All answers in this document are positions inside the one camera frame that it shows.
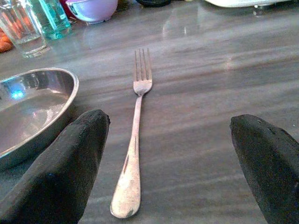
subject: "gray marble surface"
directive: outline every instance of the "gray marble surface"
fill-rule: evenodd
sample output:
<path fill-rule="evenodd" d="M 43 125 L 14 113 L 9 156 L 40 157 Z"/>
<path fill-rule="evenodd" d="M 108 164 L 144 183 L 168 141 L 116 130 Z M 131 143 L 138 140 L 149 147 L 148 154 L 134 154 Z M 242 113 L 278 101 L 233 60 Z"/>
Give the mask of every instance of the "gray marble surface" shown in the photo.
<path fill-rule="evenodd" d="M 111 126 L 97 180 L 80 224 L 265 224 L 233 148 L 229 123 L 250 113 L 299 140 L 299 7 L 263 13 L 202 0 L 142 8 L 130 0 L 111 20 L 50 41 L 24 59 L 0 54 L 0 78 L 43 67 L 80 80 L 76 116 L 104 110 Z M 153 89 L 141 119 L 142 203 L 136 216 L 109 212 L 127 151 L 136 96 L 134 50 L 149 48 Z M 0 173 L 0 198 L 31 164 Z"/>

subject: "fork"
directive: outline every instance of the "fork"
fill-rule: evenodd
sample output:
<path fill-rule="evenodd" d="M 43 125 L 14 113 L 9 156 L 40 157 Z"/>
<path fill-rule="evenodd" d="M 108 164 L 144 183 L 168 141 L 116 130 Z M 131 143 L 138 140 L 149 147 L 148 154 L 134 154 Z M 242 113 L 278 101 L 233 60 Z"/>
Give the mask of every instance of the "fork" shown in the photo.
<path fill-rule="evenodd" d="M 110 204 L 110 212 L 117 218 L 134 215 L 140 206 L 140 169 L 139 169 L 139 123 L 142 97 L 150 91 L 153 82 L 151 74 L 150 51 L 135 51 L 133 88 L 138 95 L 135 105 L 133 127 L 127 156 L 117 182 Z"/>

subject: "dark object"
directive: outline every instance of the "dark object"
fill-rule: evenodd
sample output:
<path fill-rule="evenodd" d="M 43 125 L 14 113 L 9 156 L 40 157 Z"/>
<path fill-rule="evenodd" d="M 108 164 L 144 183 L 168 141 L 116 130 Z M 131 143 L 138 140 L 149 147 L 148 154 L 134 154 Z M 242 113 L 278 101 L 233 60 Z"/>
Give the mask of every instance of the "dark object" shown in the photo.
<path fill-rule="evenodd" d="M 1 224 L 76 224 L 104 150 L 109 118 L 86 112 L 40 154 L 0 202 Z"/>
<path fill-rule="evenodd" d="M 138 3 L 149 7 L 161 7 L 168 5 L 171 0 L 136 0 Z"/>
<path fill-rule="evenodd" d="M 233 117 L 230 128 L 247 183 L 267 222 L 298 224 L 298 142 L 252 115 Z"/>

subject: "metal plate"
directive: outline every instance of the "metal plate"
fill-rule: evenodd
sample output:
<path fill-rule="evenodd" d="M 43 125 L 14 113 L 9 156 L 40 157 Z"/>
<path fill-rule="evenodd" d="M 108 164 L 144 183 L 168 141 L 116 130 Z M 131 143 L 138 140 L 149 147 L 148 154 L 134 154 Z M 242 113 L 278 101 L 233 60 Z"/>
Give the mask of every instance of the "metal plate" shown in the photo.
<path fill-rule="evenodd" d="M 78 78 L 57 68 L 0 81 L 0 170 L 40 153 L 64 129 Z"/>

